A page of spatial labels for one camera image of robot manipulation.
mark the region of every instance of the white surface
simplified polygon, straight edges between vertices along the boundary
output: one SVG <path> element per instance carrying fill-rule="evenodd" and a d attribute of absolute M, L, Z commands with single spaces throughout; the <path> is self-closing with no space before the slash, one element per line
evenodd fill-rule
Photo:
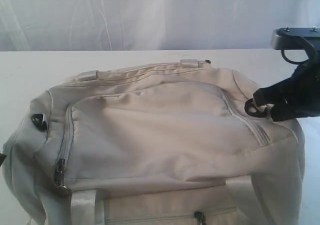
<path fill-rule="evenodd" d="M 0 0 L 0 51 L 268 48 L 320 0 Z"/>
<path fill-rule="evenodd" d="M 305 58 L 298 52 L 292 52 L 290 57 Z M 271 49 L 0 52 L 0 143 L 3 144 L 17 128 L 31 99 L 67 77 L 84 71 L 107 71 L 180 59 L 209 59 L 214 67 L 237 69 L 262 86 L 289 77 L 295 69 L 282 59 L 279 51 Z M 320 221 L 320 118 L 304 118 L 300 123 L 306 141 L 300 224 L 317 225 Z M 10 194 L 2 176 L 0 191 L 0 224 L 25 224 L 27 216 Z"/>

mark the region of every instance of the bag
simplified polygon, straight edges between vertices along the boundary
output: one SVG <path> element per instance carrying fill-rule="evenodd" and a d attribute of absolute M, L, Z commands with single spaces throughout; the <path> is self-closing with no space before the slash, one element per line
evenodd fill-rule
<path fill-rule="evenodd" d="M 257 89 L 192 59 L 81 73 L 30 103 L 6 183 L 39 225 L 296 225 L 303 132 L 248 116 Z"/>

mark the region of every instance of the white table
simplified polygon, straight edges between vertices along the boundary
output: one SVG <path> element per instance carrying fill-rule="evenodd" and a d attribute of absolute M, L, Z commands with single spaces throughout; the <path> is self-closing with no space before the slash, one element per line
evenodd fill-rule
<path fill-rule="evenodd" d="M 305 58 L 301 52 L 289 55 L 298 61 Z M 295 69 L 282 59 L 279 51 L 272 49 L 0 52 L 0 144 L 16 129 L 29 101 L 67 77 L 84 71 L 180 59 L 208 59 L 212 66 L 236 69 L 262 86 L 289 77 Z M 320 221 L 320 118 L 299 121 L 306 141 L 300 224 L 316 225 Z M 10 194 L 2 176 L 0 194 L 0 224 L 25 224 L 27 215 Z"/>

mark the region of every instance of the white curtain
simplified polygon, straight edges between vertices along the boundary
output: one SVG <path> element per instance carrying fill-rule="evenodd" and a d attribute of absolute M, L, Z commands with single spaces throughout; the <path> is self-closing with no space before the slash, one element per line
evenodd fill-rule
<path fill-rule="evenodd" d="M 320 0 L 0 0 L 0 51 L 268 48 Z"/>

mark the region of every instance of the zipper pull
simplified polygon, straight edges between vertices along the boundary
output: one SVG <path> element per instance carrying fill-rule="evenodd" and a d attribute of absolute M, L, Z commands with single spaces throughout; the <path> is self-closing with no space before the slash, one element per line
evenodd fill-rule
<path fill-rule="evenodd" d="M 193 214 L 194 218 L 197 219 L 199 225 L 207 225 L 205 215 L 200 211 L 195 211 Z"/>
<path fill-rule="evenodd" d="M 67 188 L 64 185 L 64 179 L 65 179 L 65 159 L 59 159 L 55 166 L 54 170 L 54 190 L 60 195 L 60 196 L 67 196 L 70 194 L 70 189 Z"/>

